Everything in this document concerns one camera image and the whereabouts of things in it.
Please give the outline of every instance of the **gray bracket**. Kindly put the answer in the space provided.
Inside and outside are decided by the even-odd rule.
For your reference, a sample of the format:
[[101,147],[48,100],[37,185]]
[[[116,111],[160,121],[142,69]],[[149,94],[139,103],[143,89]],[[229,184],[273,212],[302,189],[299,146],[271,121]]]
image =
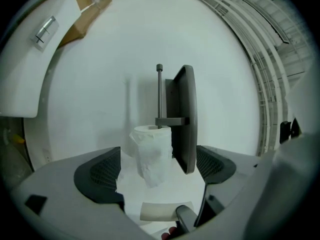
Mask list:
[[[161,74],[158,71],[158,106],[161,107]],[[185,174],[195,170],[198,138],[197,95],[194,69],[184,65],[173,80],[165,80],[166,115],[161,111],[155,125],[171,127],[172,154]]]

